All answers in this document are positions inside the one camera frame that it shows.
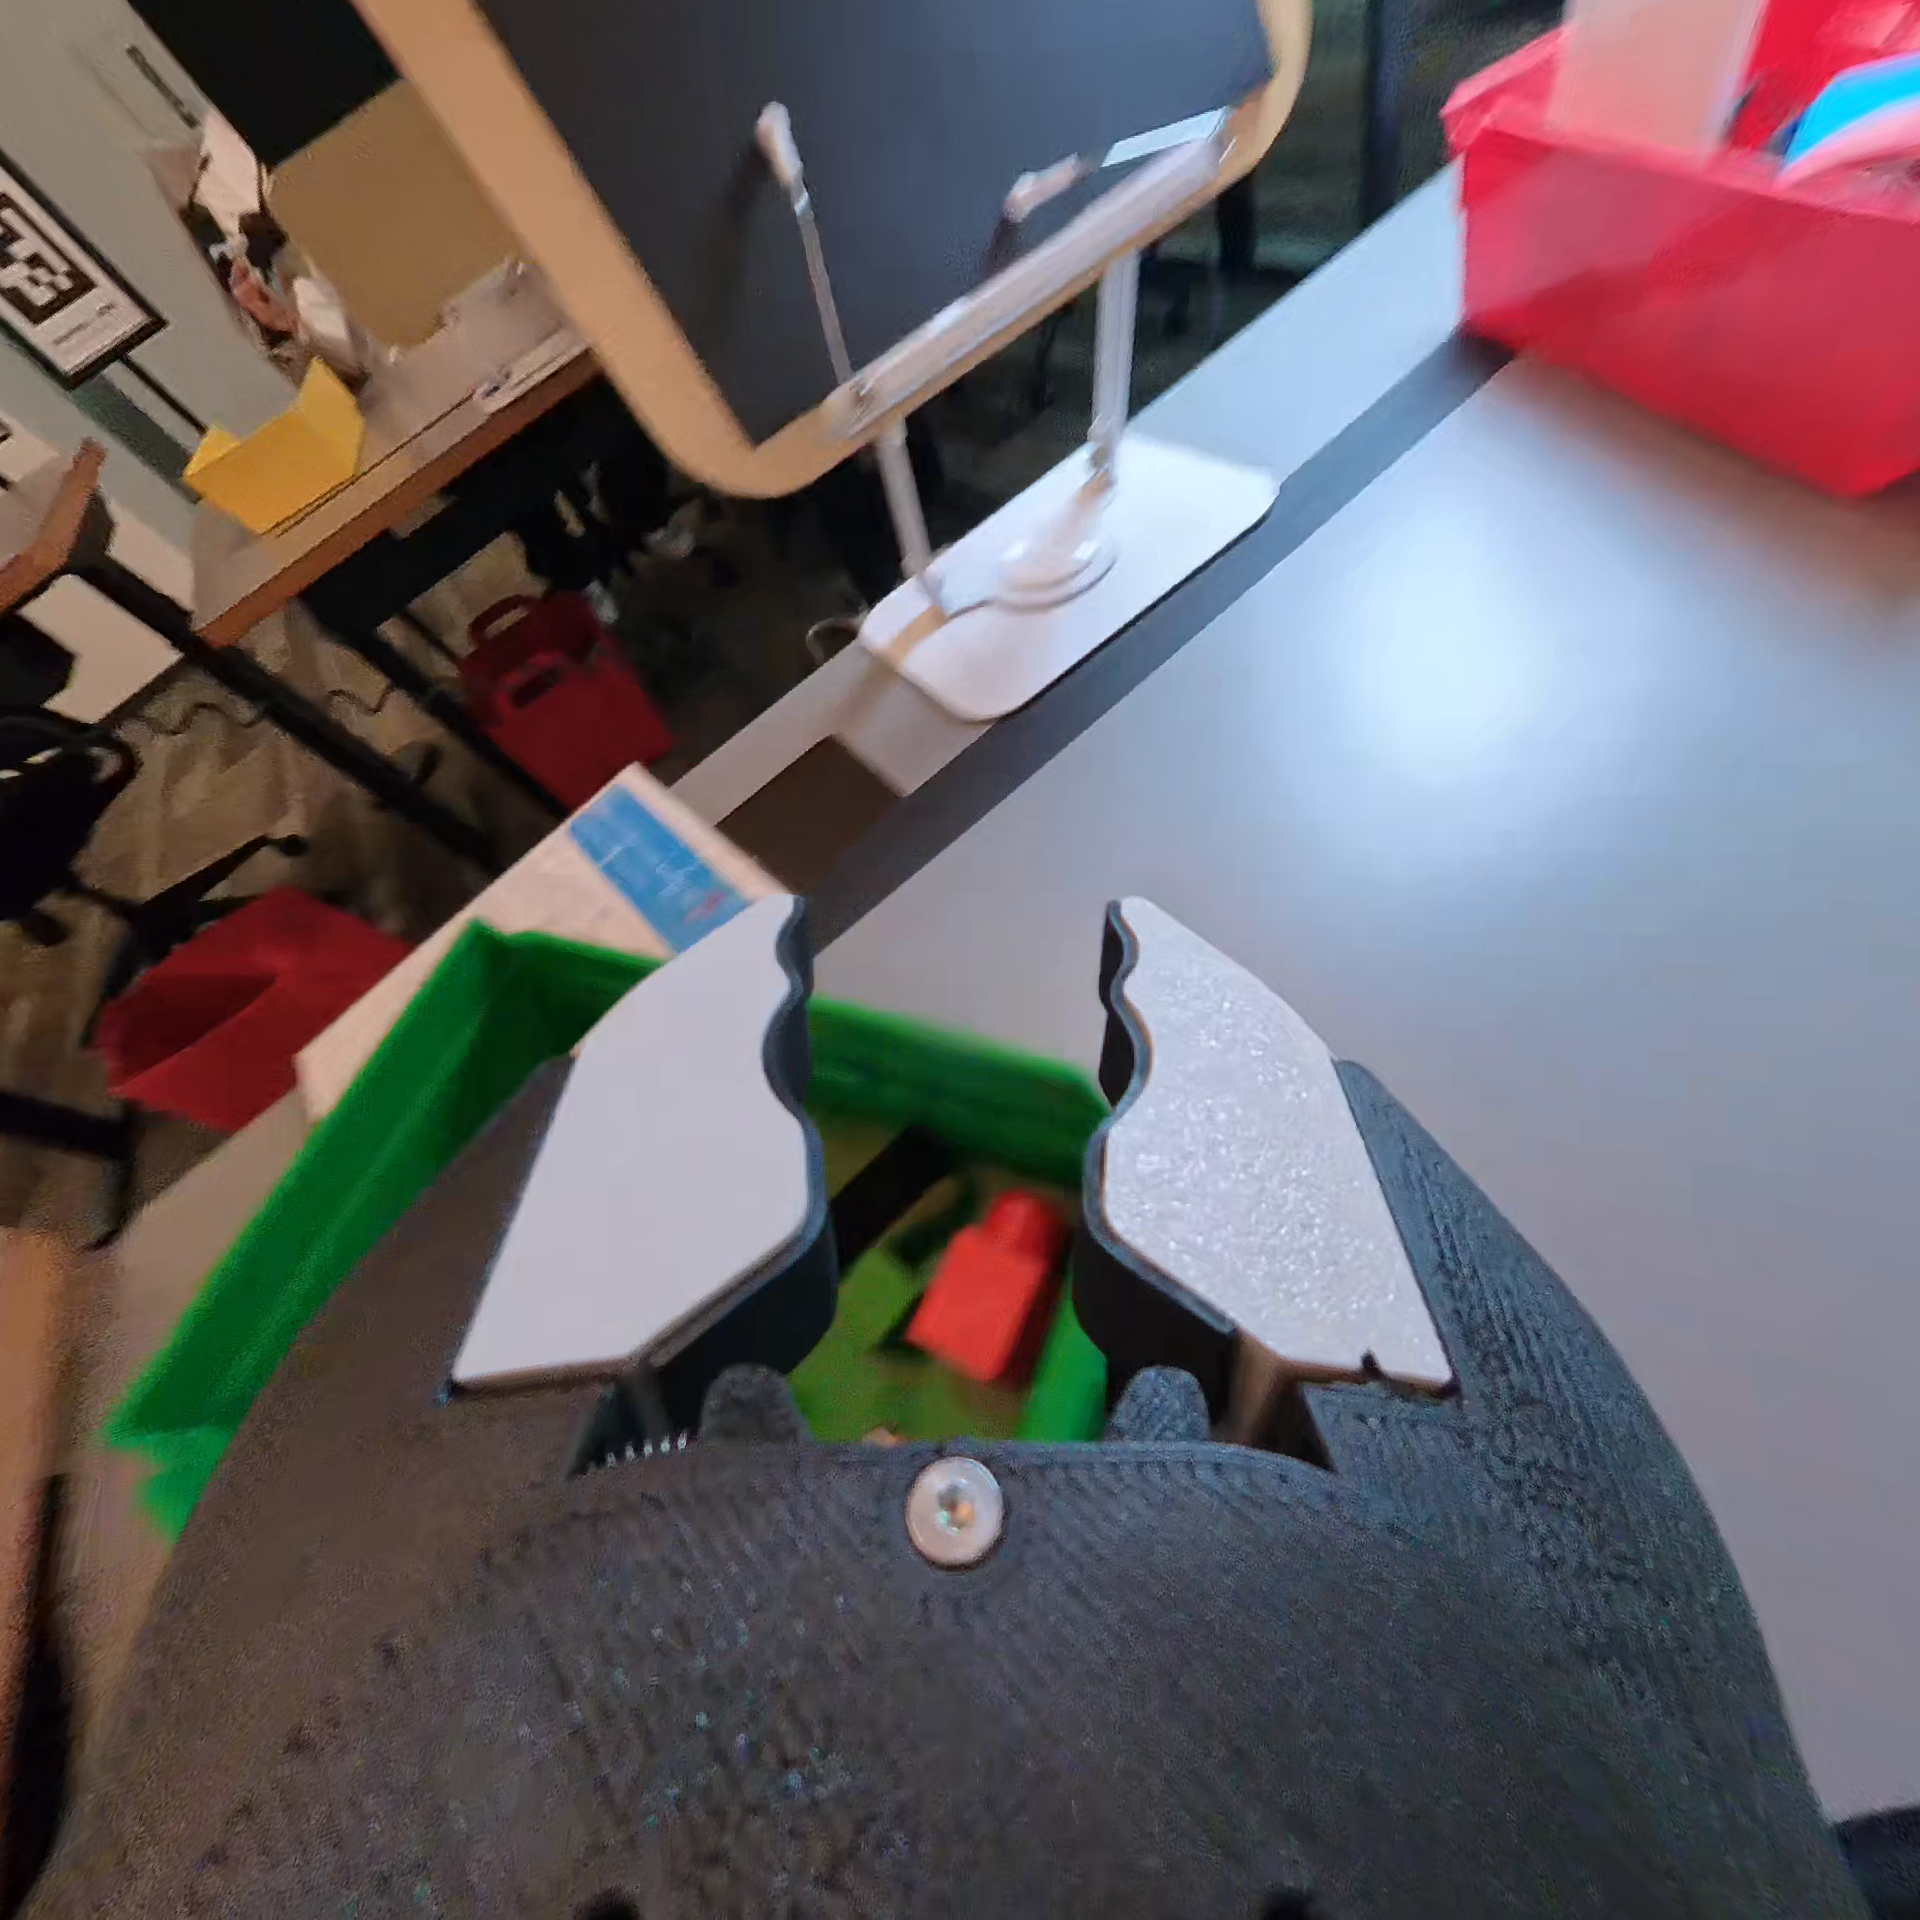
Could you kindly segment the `printed paper sheet blue patch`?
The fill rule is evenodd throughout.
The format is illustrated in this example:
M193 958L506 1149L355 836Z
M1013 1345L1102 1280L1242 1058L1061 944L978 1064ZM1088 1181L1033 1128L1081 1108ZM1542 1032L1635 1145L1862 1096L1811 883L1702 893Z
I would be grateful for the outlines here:
M469 924L666 958L782 892L666 784L629 766L296 1054L303 1118L330 1114Z

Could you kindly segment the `dark rounded pad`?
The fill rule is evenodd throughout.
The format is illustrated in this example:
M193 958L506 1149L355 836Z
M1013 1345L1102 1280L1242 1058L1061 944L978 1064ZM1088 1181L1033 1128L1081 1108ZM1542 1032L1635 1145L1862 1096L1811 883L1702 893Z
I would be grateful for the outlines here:
M1918 1918L1918 1805L1851 1814L1835 1827L1842 1861L1877 1918Z

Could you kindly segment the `yellow plastic bin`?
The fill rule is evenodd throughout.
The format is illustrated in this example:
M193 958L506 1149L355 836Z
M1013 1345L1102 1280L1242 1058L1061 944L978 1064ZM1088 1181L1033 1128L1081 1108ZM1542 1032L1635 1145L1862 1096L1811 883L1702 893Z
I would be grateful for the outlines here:
M210 428L182 484L248 536L270 538L354 481L366 434L355 396L326 362L313 360L291 405L253 434Z

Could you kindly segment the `black framed marker sign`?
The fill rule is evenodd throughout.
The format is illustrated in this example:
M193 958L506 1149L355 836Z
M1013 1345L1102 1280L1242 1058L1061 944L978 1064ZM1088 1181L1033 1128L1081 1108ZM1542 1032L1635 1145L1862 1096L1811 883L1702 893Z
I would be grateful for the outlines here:
M2 157L2 334L61 392L129 362L167 330L53 197Z

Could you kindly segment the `grey table wooden edge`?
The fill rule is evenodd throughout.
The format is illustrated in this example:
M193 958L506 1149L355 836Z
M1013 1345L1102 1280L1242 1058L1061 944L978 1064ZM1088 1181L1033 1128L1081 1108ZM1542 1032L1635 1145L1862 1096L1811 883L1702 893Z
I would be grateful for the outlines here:
M509 262L470 286L424 342L358 393L358 465L320 502L263 536L193 509L193 634L232 648L375 538L424 515L450 482L593 385L601 368L546 276Z

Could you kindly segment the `black board wooden frame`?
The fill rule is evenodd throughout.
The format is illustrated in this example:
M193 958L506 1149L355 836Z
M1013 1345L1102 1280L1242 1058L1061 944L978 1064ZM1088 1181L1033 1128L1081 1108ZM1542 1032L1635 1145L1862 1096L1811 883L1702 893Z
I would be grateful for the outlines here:
M1253 171L1309 4L373 3L665 458L809 488Z

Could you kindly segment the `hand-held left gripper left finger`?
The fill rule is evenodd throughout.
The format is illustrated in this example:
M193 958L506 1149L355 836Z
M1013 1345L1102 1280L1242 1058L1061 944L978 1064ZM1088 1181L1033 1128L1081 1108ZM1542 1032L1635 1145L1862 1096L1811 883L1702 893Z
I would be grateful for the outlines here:
M696 1401L790 1374L833 1315L825 1149L805 1104L809 936L762 897L632 986L570 1051L448 1384L646 1374Z

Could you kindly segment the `black office chair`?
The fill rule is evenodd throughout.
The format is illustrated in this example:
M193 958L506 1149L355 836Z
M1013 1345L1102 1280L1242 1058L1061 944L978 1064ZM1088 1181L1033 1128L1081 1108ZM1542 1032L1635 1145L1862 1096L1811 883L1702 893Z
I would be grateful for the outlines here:
M142 972L238 912L239 900L213 900L213 893L242 867L267 853L288 860L309 853L306 838L294 833L257 835L151 898L110 893L86 883L78 861L137 772L139 756L106 726L46 709L2 712L2 921L31 944L55 949L65 942L65 925L53 904L78 898L97 905L120 929L79 1032L85 1044L93 1043L106 1003Z

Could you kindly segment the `white bottle black cap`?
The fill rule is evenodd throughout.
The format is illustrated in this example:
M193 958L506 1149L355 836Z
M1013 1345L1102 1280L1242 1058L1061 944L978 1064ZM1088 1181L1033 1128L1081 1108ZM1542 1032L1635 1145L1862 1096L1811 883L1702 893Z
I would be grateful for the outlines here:
M1664 153L1714 150L1763 3L1565 3L1547 128Z

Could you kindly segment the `green plastic bin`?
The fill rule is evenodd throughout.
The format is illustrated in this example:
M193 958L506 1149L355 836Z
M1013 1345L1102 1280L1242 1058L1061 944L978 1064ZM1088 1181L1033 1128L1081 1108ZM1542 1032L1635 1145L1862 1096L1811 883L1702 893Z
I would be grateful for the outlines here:
M522 1084L654 958L463 925L411 1005L202 1280L103 1427L142 1460L139 1508L174 1546L311 1316ZM815 996L807 1108L833 1160L856 1130L919 1124L961 1162L1074 1190L1109 1114L1085 1073L968 1033Z

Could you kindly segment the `red plastic bin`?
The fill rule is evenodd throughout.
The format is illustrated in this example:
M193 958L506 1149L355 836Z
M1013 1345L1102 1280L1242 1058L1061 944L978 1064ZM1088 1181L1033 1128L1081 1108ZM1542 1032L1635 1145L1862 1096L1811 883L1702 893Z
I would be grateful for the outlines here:
M1832 496L1918 466L1914 182L1786 182L1761 140L1914 4L1786 4L1735 140L1682 155L1552 123L1569 27L1463 80L1441 125L1463 323Z

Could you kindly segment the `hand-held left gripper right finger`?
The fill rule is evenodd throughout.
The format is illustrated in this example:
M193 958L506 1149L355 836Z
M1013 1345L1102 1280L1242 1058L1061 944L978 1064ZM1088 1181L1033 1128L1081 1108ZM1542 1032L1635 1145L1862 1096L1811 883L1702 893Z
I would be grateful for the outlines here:
M1139 897L1109 904L1077 1321L1111 1403L1183 1374L1254 1442L1297 1385L1434 1401L1455 1368L1331 1050L1254 972Z

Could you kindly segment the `red block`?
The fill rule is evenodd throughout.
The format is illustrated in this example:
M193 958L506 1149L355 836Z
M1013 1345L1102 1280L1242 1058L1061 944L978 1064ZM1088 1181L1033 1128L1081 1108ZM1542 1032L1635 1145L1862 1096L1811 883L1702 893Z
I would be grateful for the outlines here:
M949 1240L902 1326L905 1347L975 1385L1025 1385L1057 1310L1069 1232L1051 1196L999 1190Z

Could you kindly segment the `wooden top desk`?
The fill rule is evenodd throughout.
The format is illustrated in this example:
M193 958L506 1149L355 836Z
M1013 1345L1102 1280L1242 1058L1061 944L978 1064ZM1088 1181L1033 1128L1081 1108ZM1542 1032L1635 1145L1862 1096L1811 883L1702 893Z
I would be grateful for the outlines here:
M58 579L110 557L112 515L103 498L106 445L85 438L43 460L2 494L2 618Z

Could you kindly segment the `blue block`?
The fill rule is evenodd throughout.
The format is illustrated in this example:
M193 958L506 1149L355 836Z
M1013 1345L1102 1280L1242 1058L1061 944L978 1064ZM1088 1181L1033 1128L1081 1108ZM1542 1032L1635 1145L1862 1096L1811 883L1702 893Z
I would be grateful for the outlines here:
M1782 171L1912 157L1918 153L1918 56L1842 69L1795 116L1782 141Z

